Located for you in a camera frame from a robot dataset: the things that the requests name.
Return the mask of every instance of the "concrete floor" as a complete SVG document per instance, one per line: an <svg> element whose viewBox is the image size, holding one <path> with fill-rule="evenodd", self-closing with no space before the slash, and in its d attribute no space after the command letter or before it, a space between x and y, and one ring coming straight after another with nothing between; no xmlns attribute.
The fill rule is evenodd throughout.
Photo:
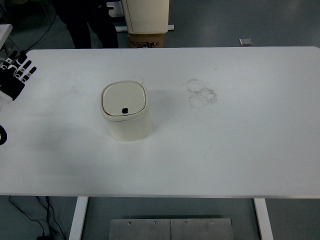
<svg viewBox="0 0 320 240"><path fill-rule="evenodd" d="M69 32L59 17L55 18L52 6L45 0L42 2L49 19L38 0L7 6L5 18L13 25L13 40L26 50L53 22L47 34L31 49L74 48ZM171 0L169 24L175 30L165 34L165 48L240 47L238 38L251 38L255 47L320 47L320 1L316 0ZM128 47L127 36L126 32L118 33L120 48ZM101 48L94 34L92 47ZM6 58L3 50L0 58ZM0 196L0 239L35 240L41 236L40 225L16 210L8 198ZM68 236L77 199L57 196L49 199L56 220ZM49 234L46 211L34 196L14 196L12 200L30 217L40 220ZM275 240L320 239L320 200L267 199L266 204ZM252 199L118 197L89 199L82 239L107 240L111 219L172 216L231 218L234 239L260 239ZM63 237L55 235L54 239Z"/></svg>

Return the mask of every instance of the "black pants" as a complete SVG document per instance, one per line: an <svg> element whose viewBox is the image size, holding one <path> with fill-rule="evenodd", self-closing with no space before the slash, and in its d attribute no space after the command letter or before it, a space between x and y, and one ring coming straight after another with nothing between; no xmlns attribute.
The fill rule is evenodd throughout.
<svg viewBox="0 0 320 240"><path fill-rule="evenodd" d="M91 49L88 24L104 49L117 49L118 36L105 0L51 0L76 49Z"/></svg>

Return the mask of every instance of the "black cable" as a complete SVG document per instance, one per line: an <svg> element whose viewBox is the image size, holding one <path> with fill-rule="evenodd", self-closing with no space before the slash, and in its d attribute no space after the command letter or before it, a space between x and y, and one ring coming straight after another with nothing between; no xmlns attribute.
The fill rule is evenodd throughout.
<svg viewBox="0 0 320 240"><path fill-rule="evenodd" d="M50 208L52 209L54 222L58 225L58 227L59 227L59 229L60 229L60 231L61 231L61 233L62 233L62 235L63 235L64 240L67 240L67 238L66 238L66 236L65 236L65 234L64 234L64 231L62 231L61 226L60 226L59 223L56 221L56 218L55 218L55 210L54 210L54 208L51 206L51 204L49 203L49 197L46 196L46 197L45 197L45 200L46 200L46 202L48 203L48 207L50 207Z"/></svg>
<svg viewBox="0 0 320 240"><path fill-rule="evenodd" d="M36 41L34 44L32 44L30 47L28 47L28 48L25 50L26 52L28 52L28 50L29 50L30 48L32 48L34 45L36 45L36 44L47 34L47 32L49 32L49 30L51 29L52 25L54 24L54 22L55 22L55 20L56 20L56 17L57 17L57 14L55 14L54 19L53 19L50 27L48 28L48 30L42 35L42 37L40 37L40 39L39 39L38 41Z"/></svg>
<svg viewBox="0 0 320 240"><path fill-rule="evenodd" d="M42 224L41 224L38 220L33 220L33 219L31 219L24 211L22 211L19 207L17 207L17 206L10 200L11 197L12 197L12 196L9 196L9 202L10 202L13 206L15 206L15 208L18 209L21 213L23 213L30 221L39 223L40 226L41 226L41 228L42 228L42 236L44 236L44 235L45 235L45 229L44 229L44 227L42 226Z"/></svg>
<svg viewBox="0 0 320 240"><path fill-rule="evenodd" d="M43 205L43 203L40 201L40 198L38 196L36 196L36 199L38 200L38 202L42 205L42 207L45 208L46 210L46 222L48 224L50 233L53 232L55 235L59 235L59 232L57 230L55 230L53 227L51 227L50 223L49 223L49 206L46 207L45 205Z"/></svg>

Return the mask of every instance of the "cream plastic bin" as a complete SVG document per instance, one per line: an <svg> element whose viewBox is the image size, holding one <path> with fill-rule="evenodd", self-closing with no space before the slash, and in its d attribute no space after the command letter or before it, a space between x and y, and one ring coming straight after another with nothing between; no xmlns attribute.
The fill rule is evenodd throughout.
<svg viewBox="0 0 320 240"><path fill-rule="evenodd" d="M101 111L113 137L119 141L145 138L150 131L147 89L136 81L119 81L101 94Z"/></svg>

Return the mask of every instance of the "stain mark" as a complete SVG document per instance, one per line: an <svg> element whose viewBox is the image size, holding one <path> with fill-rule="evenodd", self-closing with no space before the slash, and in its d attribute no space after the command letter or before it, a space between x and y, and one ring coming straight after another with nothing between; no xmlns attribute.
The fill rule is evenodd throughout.
<svg viewBox="0 0 320 240"><path fill-rule="evenodd" d="M198 79L190 79L186 83L186 88L191 94L189 104L194 109L203 109L208 105L213 105L217 101L217 94L206 84Z"/></svg>

